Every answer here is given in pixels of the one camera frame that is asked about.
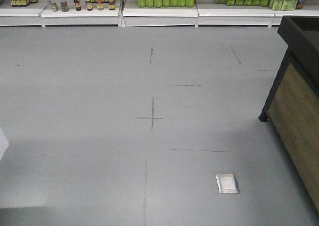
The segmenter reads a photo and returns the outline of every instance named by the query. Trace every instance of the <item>condiment jar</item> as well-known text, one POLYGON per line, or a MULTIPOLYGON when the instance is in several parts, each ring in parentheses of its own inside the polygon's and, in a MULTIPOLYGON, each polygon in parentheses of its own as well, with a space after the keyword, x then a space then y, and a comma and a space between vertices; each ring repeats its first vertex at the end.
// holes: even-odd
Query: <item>condiment jar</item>
POLYGON ((75 10, 80 11, 82 9, 81 4, 80 4, 80 0, 74 0, 74 3, 75 3, 75 10))

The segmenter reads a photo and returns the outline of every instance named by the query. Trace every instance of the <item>black counter top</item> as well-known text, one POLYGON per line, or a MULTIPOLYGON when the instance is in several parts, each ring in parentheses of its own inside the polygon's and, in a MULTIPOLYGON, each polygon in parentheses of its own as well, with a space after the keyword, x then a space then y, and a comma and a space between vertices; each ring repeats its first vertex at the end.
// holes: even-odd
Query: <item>black counter top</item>
POLYGON ((319 17, 284 16, 278 33, 319 86, 319 17))

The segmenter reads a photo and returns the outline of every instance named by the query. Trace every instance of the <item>white shelf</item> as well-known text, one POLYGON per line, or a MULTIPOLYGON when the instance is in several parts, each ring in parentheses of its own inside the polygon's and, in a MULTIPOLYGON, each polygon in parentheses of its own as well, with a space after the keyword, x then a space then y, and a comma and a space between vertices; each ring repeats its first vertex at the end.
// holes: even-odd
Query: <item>white shelf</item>
POLYGON ((0 17, 39 17, 47 2, 31 3, 26 7, 12 7, 9 2, 0 4, 0 17))
POLYGON ((62 12, 61 8, 58 11, 53 12, 49 5, 46 10, 41 14, 42 18, 66 18, 66 17, 114 17, 119 15, 119 8, 115 10, 109 10, 108 5, 104 4, 104 10, 97 10, 96 4, 93 4, 94 9, 88 11, 86 8, 82 8, 81 11, 76 11, 75 7, 69 6, 68 12, 62 12))
POLYGON ((227 6, 225 4, 198 3, 197 9, 199 16, 275 16, 272 9, 261 6, 227 6))
POLYGON ((136 2, 126 2, 123 10, 124 17, 198 17, 196 6, 139 8, 136 2))

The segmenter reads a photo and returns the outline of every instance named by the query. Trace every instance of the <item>black line on floor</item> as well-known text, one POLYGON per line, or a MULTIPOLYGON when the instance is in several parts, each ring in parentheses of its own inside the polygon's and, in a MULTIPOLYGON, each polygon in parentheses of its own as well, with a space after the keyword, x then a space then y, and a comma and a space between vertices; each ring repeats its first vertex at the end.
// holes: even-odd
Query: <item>black line on floor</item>
POLYGON ((196 86, 201 86, 200 84, 168 84, 168 86, 190 86, 190 87, 196 87, 196 86))
POLYGON ((155 115, 155 112, 154 112, 154 97, 153 97, 153 103, 152 103, 152 130, 153 130, 153 126, 154 126, 154 115, 155 115))
POLYGON ((179 150, 179 151, 208 151, 208 152, 225 152, 222 150, 193 150, 193 149, 170 149, 170 150, 179 150))
POLYGON ((143 116, 138 116, 135 119, 164 119, 162 117, 143 117, 143 116))
POLYGON ((259 69, 259 71, 278 71, 279 69, 259 69))
POLYGON ((235 53, 234 49, 231 46, 230 46, 230 48, 231 48, 231 51, 233 51, 233 54, 234 54, 235 58, 237 59, 238 63, 241 64, 241 61, 240 61, 239 57, 237 56, 237 54, 235 53))
POLYGON ((144 184, 144 206, 143 206, 143 211, 144 211, 144 222, 146 226, 146 184, 147 184, 147 176, 148 176, 148 163, 146 162, 144 164, 145 166, 145 184, 144 184))
POLYGON ((153 59, 153 49, 151 48, 151 58, 150 58, 150 64, 152 63, 152 59, 153 59))

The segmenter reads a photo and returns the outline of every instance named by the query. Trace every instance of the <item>wooden panel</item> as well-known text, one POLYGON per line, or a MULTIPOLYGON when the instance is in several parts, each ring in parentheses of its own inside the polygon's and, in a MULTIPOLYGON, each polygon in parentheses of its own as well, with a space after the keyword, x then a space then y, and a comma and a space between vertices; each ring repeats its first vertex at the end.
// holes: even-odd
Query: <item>wooden panel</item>
POLYGON ((268 114, 319 210, 319 99, 292 64, 268 114))

